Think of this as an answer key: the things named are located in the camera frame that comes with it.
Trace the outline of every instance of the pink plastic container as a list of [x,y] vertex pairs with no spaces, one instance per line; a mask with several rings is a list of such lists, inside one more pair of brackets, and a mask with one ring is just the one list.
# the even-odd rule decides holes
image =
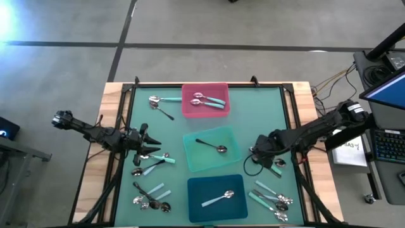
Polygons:
[[[195,97],[195,92],[201,92],[206,97],[221,99],[226,102],[225,108],[214,108],[204,104],[193,105],[190,103]],[[215,103],[206,98],[203,102]],[[229,91],[226,83],[184,84],[182,86],[182,113],[187,118],[225,117],[229,114]]]

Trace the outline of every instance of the keyboard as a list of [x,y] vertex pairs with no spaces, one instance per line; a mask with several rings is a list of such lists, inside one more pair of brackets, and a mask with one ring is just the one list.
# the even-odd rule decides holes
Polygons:
[[373,138],[377,160],[405,163],[405,132],[374,130]]

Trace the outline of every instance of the gray floor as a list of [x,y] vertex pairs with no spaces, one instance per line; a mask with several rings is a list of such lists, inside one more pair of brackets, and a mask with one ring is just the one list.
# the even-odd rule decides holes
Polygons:
[[[0,40],[118,42],[130,0],[11,1],[13,29]],[[373,47],[405,22],[400,0],[139,0],[126,42]],[[405,47],[405,42],[397,46]],[[89,144],[51,125],[57,110],[94,122],[115,48],[0,46],[0,115],[18,123],[18,140],[53,154],[32,164],[13,222],[65,225]],[[124,49],[116,82],[305,80],[315,85],[351,65],[352,53]],[[349,80],[362,91],[356,72]],[[325,106],[353,93],[345,80]],[[360,101],[368,109],[367,103]],[[405,209],[363,203],[366,174],[332,165],[350,224],[403,227]]]

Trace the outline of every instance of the blue plastic container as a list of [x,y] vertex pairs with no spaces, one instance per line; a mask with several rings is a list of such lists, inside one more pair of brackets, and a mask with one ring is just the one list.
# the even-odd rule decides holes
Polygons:
[[[196,142],[200,139],[214,146],[226,146],[226,153],[219,153],[214,147]],[[191,172],[221,167],[241,159],[240,148],[230,126],[217,127],[183,136],[184,150]]]
[[[247,205],[243,178],[241,175],[190,178],[187,181],[189,194],[189,220],[192,223],[247,217]],[[222,196],[232,190],[234,195],[227,199],[202,207],[201,203]]]

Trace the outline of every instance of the translucent teal container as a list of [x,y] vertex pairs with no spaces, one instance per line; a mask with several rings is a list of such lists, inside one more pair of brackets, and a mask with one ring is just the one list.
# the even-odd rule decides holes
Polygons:
[[[214,147],[196,142],[200,139],[214,146],[226,146],[226,153],[219,153]],[[191,172],[221,167],[241,159],[240,148],[230,126],[195,132],[183,136],[187,163]]]

